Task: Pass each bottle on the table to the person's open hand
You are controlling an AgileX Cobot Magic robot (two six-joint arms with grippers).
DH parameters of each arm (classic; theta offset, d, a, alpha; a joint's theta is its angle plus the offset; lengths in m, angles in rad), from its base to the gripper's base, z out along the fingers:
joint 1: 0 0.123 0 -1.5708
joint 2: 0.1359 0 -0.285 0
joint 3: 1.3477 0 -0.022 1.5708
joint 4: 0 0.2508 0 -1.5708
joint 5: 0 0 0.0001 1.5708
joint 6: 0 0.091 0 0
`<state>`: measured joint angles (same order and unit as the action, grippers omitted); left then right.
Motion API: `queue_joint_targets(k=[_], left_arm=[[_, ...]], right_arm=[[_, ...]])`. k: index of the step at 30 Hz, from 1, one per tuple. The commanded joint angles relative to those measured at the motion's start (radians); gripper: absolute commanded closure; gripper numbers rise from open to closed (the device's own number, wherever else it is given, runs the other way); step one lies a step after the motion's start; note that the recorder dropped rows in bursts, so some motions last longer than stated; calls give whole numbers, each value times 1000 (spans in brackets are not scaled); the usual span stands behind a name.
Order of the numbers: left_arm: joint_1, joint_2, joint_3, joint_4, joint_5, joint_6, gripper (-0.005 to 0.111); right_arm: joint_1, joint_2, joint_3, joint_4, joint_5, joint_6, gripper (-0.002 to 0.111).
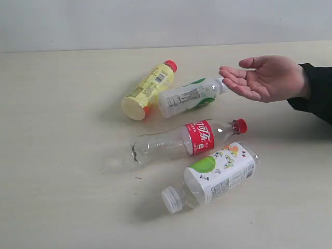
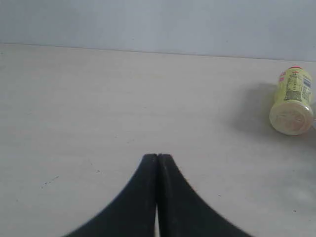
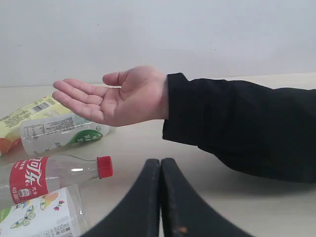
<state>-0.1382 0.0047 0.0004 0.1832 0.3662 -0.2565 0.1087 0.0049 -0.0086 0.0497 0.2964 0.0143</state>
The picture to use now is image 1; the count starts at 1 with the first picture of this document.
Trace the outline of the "person's open hand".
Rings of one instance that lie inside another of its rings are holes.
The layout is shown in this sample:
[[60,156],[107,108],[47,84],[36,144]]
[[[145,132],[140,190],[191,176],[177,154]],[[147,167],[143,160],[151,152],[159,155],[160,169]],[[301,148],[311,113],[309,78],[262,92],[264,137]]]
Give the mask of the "person's open hand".
[[310,97],[303,68],[287,57],[247,58],[239,62],[239,67],[219,68],[223,83],[239,96],[265,103]]

